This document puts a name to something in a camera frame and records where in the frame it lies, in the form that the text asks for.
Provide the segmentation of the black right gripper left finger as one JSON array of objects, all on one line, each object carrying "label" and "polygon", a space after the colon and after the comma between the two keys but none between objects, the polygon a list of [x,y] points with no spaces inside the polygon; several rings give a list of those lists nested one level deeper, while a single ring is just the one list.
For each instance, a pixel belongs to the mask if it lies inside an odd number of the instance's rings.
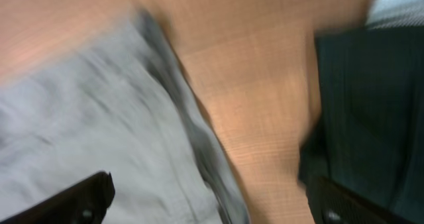
[{"label": "black right gripper left finger", "polygon": [[112,175],[97,172],[1,224],[101,224],[114,197]]}]

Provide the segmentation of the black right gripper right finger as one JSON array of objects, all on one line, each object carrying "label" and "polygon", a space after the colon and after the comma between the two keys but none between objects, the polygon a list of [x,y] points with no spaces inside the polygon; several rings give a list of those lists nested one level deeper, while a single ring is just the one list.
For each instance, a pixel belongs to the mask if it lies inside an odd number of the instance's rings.
[{"label": "black right gripper right finger", "polygon": [[413,224],[326,177],[310,179],[306,194],[318,224]]}]

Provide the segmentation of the grey shorts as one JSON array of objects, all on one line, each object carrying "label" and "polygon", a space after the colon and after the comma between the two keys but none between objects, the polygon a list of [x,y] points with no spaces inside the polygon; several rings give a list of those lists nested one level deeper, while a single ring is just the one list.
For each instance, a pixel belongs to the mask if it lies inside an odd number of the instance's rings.
[{"label": "grey shorts", "polygon": [[110,176],[105,223],[249,223],[246,202],[160,25],[140,11],[1,86],[1,218]]}]

